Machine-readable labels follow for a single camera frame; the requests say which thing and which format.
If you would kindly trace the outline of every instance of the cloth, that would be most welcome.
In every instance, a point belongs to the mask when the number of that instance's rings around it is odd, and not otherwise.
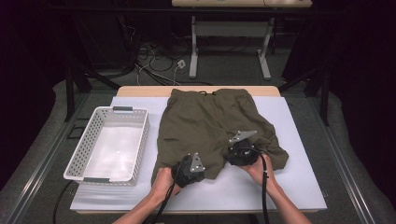
[[[172,90],[160,123],[152,183],[159,168],[172,167],[195,152],[205,167],[205,178],[216,179],[227,160],[229,140],[238,131],[257,131],[249,137],[251,143],[268,154],[275,170],[285,167],[289,154],[246,90]]]

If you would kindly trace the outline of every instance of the white desk leg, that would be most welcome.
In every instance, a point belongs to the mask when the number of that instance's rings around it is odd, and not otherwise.
[[[271,33],[274,26],[274,18],[271,18],[268,21],[268,25],[265,29],[265,37],[262,42],[262,49],[258,49],[257,52],[259,54],[260,66],[262,67],[262,75],[264,76],[264,80],[271,80],[270,70],[268,68],[267,61],[265,60],[265,53],[268,49],[268,42],[270,41]]]
[[[190,63],[190,78],[197,77],[197,65],[198,65],[198,49],[197,49],[197,34],[195,27],[195,17],[191,20],[191,38],[192,38],[192,54]]]

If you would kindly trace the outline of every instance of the white plastic basket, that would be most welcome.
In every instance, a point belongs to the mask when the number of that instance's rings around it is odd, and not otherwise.
[[[97,107],[64,178],[79,184],[134,186],[148,130],[147,109]]]

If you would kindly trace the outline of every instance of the gray carpet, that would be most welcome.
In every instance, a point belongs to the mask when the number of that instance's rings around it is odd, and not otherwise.
[[[281,73],[286,63],[292,44],[292,36],[280,38],[276,48],[276,54],[267,56],[273,79],[265,81],[262,79],[259,60],[256,56],[256,49],[261,45],[260,41],[252,40],[241,52],[220,52],[220,50],[233,49],[238,51],[243,45],[234,48],[235,43],[240,43],[239,39],[208,39],[205,40],[203,50],[200,51],[198,61],[198,77],[194,80],[188,78],[188,66],[183,70],[177,70],[177,80],[184,82],[209,82],[213,85],[275,85],[283,83]],[[182,47],[174,50],[155,49],[158,60],[151,64],[152,68],[162,70],[169,67],[172,62],[165,54],[176,58],[185,52]],[[141,56],[141,63],[148,64],[149,59],[144,60]],[[180,59],[190,63],[190,55],[186,54]],[[173,70],[157,72],[162,76],[173,78]],[[137,83],[137,72],[134,70],[130,75],[113,79],[121,85],[158,85],[150,77],[144,74],[139,75]],[[14,176],[0,193],[1,219],[0,223],[7,220],[16,220],[16,223],[51,223],[52,211],[58,196],[68,181],[63,179],[64,168],[70,160],[71,154],[78,143],[73,139],[78,135],[78,129],[70,133],[75,126],[83,127],[92,111],[99,105],[109,105],[111,97],[115,91],[108,88],[103,83],[94,79],[91,80],[94,89],[89,95],[76,91],[76,97],[80,107],[74,119],[69,123],[64,123],[65,118],[65,90],[64,83],[60,83],[54,89],[57,93],[57,102],[52,110],[51,116],[37,137],[35,143],[22,161]],[[183,85],[202,85],[200,83],[185,83]],[[376,188],[364,170],[359,160],[353,153],[347,139],[347,129],[341,112],[341,104],[338,99],[331,95],[329,103],[329,122],[331,126],[323,129],[318,120],[316,110],[317,99],[305,98],[302,94],[304,83],[299,83],[286,91],[286,97],[290,106],[299,134],[302,138],[306,153],[312,164],[320,187],[328,194],[325,197],[329,209],[313,214],[307,214],[313,223],[362,223],[359,212],[355,208],[346,188],[345,180],[340,175],[340,171],[335,165],[332,157],[332,142],[329,141],[327,131],[331,132],[336,140],[336,145],[342,151],[347,166],[353,174],[357,185],[360,187],[361,195],[367,202],[367,206],[373,215],[375,223],[396,223],[396,214],[388,199]],[[48,156],[52,156],[49,169],[38,169],[41,162]],[[37,170],[44,170],[40,178]],[[36,183],[36,188],[32,188],[29,183]],[[24,195],[25,186],[33,190],[31,197]],[[77,184],[72,183],[65,192],[59,203],[57,220],[58,223],[111,223],[120,214],[116,215],[80,215],[69,210],[73,199],[73,192]],[[262,215],[257,215],[260,223],[263,223]],[[165,223],[248,223],[247,216],[164,216]],[[278,213],[270,214],[271,223],[282,223]]]

